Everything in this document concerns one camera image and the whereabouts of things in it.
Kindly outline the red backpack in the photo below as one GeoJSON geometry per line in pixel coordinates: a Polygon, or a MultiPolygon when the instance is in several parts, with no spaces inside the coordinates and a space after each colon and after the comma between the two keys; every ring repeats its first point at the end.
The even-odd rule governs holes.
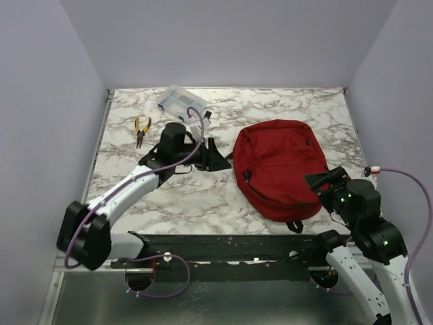
{"type": "Polygon", "coordinates": [[[307,174],[328,170],[313,130],[304,122],[276,119],[243,128],[231,153],[237,186],[265,218],[296,234],[321,210],[307,174]]]}

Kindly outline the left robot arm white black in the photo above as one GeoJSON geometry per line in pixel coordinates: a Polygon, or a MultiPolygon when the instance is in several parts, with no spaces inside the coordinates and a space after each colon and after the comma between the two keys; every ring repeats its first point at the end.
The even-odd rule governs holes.
{"type": "Polygon", "coordinates": [[[168,123],[160,141],[120,183],[88,203],[70,203],[56,242],[65,258],[73,258],[89,270],[113,259],[127,259],[135,267],[145,266],[150,259],[146,238],[134,231],[112,233],[119,218],[172,177],[177,165],[193,165],[207,172],[231,168],[212,138],[206,143],[185,141],[191,137],[181,123],[168,123]]]}

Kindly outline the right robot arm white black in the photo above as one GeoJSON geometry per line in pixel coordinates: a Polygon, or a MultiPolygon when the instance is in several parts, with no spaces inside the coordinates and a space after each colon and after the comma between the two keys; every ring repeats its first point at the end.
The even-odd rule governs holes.
{"type": "Polygon", "coordinates": [[[383,172],[365,167],[364,178],[352,179],[342,167],[305,180],[328,213],[336,213],[353,242],[375,272],[376,285],[357,263],[336,231],[319,235],[311,249],[313,261],[329,264],[357,298],[371,324],[429,324],[410,274],[411,266],[429,232],[425,231],[412,254],[400,230],[381,216],[381,196],[369,176],[383,172]]]}

